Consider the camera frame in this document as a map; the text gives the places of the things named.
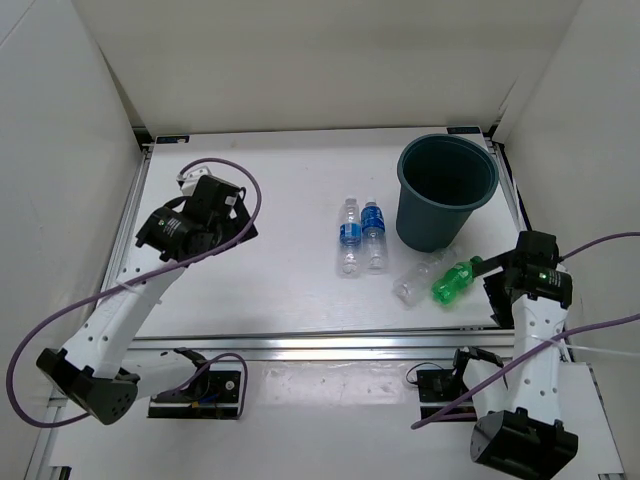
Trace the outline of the green plastic bottle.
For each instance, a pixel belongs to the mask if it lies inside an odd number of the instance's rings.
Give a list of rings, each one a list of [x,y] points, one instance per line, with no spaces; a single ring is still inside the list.
[[[480,256],[474,256],[453,265],[433,283],[433,300],[442,306],[451,305],[473,283],[473,267],[482,261]]]

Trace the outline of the clear unlabelled plastic bottle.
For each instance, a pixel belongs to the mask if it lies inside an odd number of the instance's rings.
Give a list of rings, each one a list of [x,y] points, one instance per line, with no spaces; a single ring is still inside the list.
[[[458,261],[461,253],[459,246],[452,245],[426,254],[394,282],[392,293],[406,307],[415,307],[429,296],[433,283]]]

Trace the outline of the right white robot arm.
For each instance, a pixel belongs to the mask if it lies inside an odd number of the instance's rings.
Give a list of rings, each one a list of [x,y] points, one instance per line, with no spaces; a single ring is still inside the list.
[[[561,419],[556,338],[572,303],[572,278],[550,260],[511,254],[488,263],[497,270],[484,275],[483,286],[496,322],[514,329],[512,360],[501,365],[468,347],[456,354],[462,365],[449,387],[471,400],[477,416],[473,462],[517,479],[551,479],[578,450]]]

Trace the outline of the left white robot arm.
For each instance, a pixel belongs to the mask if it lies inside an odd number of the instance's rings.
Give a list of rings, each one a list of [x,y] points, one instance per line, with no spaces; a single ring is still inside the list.
[[[209,404],[224,390],[210,381],[212,360],[186,347],[162,352],[148,366],[128,357],[138,330],[163,294],[193,263],[256,237],[255,212],[224,195],[177,197],[153,211],[136,235],[142,257],[118,284],[92,297],[96,308],[59,349],[46,348],[38,369],[85,416],[104,425],[137,400]]]

